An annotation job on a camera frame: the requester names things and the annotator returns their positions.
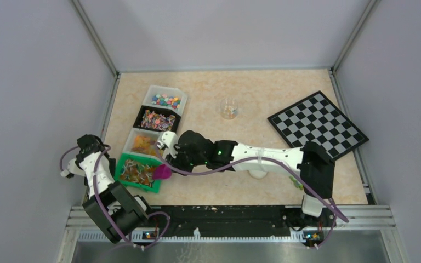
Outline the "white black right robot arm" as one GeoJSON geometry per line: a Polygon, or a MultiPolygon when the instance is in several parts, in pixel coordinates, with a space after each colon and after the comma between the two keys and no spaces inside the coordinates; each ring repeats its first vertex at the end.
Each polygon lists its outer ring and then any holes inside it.
{"type": "Polygon", "coordinates": [[[322,218],[323,208],[333,214],[335,161],[315,142],[295,148],[264,148],[232,140],[212,141],[188,130],[180,136],[164,132],[157,141],[172,171],[195,175],[195,167],[204,166],[206,175],[223,171],[247,171],[255,179],[268,173],[289,176],[304,192],[299,217],[303,224],[313,226],[322,218]]]}

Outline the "magenta plastic scoop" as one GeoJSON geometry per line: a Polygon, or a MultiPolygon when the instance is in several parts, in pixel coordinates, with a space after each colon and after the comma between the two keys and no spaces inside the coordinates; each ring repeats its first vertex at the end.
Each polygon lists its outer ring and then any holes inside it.
{"type": "Polygon", "coordinates": [[[172,170],[165,164],[157,166],[152,174],[154,180],[166,180],[172,176],[172,170]]]}

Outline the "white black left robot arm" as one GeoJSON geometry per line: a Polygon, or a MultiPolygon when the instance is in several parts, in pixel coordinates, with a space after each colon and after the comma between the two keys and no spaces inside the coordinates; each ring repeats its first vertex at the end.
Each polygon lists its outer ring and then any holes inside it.
{"type": "Polygon", "coordinates": [[[144,197],[132,195],[125,186],[113,179],[116,160],[110,149],[92,134],[77,139],[77,146],[67,150],[59,160],[60,175],[85,178],[89,197],[82,204],[84,211],[108,238],[116,244],[138,226],[153,222],[154,212],[144,197]]]}

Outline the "clear glass jar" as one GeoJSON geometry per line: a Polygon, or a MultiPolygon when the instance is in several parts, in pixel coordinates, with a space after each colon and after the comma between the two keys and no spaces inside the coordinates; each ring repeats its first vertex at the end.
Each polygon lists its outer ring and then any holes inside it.
{"type": "Polygon", "coordinates": [[[224,119],[234,119],[238,115],[238,102],[234,98],[224,98],[219,105],[219,113],[224,119]]]}

